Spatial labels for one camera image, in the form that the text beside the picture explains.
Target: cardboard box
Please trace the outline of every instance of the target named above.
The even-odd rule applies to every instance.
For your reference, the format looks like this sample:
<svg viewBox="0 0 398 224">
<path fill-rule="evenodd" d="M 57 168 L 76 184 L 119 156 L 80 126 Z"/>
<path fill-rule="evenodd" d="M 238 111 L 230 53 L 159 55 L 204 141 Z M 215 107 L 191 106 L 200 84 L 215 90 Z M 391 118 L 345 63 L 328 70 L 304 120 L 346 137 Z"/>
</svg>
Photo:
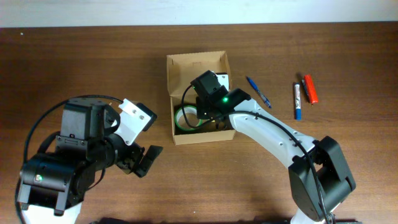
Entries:
<svg viewBox="0 0 398 224">
<path fill-rule="evenodd" d="M 212 141 L 232 140 L 235 130 L 220 131 L 215 124 L 193 133 L 181 132 L 174 123 L 175 109 L 181 105 L 181 98 L 191 81 L 211 70 L 216 73 L 227 73 L 229 89 L 231 89 L 231 70 L 225 51 L 203 52 L 194 54 L 179 54 L 167 56 L 167 89 L 170 95 L 172 134 L 174 144 L 192 144 Z M 189 89 L 184 98 L 185 105 L 195 104 L 197 94 L 193 88 Z"/>
</svg>

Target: blue marker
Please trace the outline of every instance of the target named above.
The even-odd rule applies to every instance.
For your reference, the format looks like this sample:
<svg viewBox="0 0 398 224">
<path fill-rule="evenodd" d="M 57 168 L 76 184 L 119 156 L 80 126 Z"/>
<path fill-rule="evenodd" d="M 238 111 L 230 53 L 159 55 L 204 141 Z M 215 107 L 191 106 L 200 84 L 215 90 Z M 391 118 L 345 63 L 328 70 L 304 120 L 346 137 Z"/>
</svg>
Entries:
<svg viewBox="0 0 398 224">
<path fill-rule="evenodd" d="M 264 94 L 261 93 L 261 91 L 258 89 L 257 85 L 254 83 L 253 80 L 251 80 L 251 78 L 246 77 L 246 79 L 249 81 L 250 85 L 254 88 L 254 90 L 257 92 L 257 94 L 261 97 L 261 99 L 263 100 L 263 102 L 271 109 L 271 103 L 270 101 L 266 98 L 266 96 L 264 96 Z"/>
<path fill-rule="evenodd" d="M 300 100 L 300 84 L 294 84 L 294 98 L 296 104 L 296 120 L 301 120 L 301 100 Z"/>
</svg>

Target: wooden table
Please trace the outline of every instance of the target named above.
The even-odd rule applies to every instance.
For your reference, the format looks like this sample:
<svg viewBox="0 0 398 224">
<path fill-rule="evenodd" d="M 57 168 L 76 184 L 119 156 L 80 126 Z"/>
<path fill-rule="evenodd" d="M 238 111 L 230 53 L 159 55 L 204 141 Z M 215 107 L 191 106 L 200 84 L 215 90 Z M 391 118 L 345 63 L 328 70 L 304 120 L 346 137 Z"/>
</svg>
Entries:
<svg viewBox="0 0 398 224">
<path fill-rule="evenodd" d="M 252 139 L 174 146 L 166 55 L 226 50 L 234 87 L 303 133 L 341 145 L 357 189 L 335 211 L 365 223 L 398 220 L 398 23 L 74 27 L 0 30 L 0 222 L 15 223 L 14 189 L 25 138 L 52 105 L 83 94 L 143 102 L 158 119 L 137 142 L 163 153 L 139 179 L 117 167 L 88 192 L 77 223 L 283 220 L 297 207 L 283 165 Z M 319 104 L 294 120 L 292 83 L 311 73 Z M 36 130 L 33 156 L 60 128 L 62 110 Z"/>
</svg>

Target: blue pen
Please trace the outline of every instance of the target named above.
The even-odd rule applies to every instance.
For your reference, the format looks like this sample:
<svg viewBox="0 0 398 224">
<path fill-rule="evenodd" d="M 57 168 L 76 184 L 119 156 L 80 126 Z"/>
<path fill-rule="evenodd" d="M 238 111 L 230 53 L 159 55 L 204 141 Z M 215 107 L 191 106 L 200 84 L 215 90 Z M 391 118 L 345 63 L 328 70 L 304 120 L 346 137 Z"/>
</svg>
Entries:
<svg viewBox="0 0 398 224">
<path fill-rule="evenodd" d="M 271 109 L 272 107 L 271 107 L 270 101 L 266 98 L 266 96 L 264 96 L 264 94 L 261 93 L 261 91 L 258 89 L 257 85 L 254 83 L 254 81 L 249 77 L 246 77 L 246 79 L 249 81 L 250 85 L 254 88 L 254 90 L 257 92 L 257 94 L 261 97 L 263 102 Z"/>
</svg>

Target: box flap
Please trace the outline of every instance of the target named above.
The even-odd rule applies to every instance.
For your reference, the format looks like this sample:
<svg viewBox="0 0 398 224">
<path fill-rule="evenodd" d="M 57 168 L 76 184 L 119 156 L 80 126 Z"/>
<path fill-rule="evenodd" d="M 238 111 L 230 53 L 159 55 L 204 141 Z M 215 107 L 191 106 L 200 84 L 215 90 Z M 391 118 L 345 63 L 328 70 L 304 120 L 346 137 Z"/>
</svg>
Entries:
<svg viewBox="0 0 398 224">
<path fill-rule="evenodd" d="M 230 74 L 226 52 L 203 52 L 167 56 L 167 89 L 170 96 L 180 96 L 191 81 L 207 70 Z M 193 89 L 188 95 L 196 94 Z"/>
</svg>

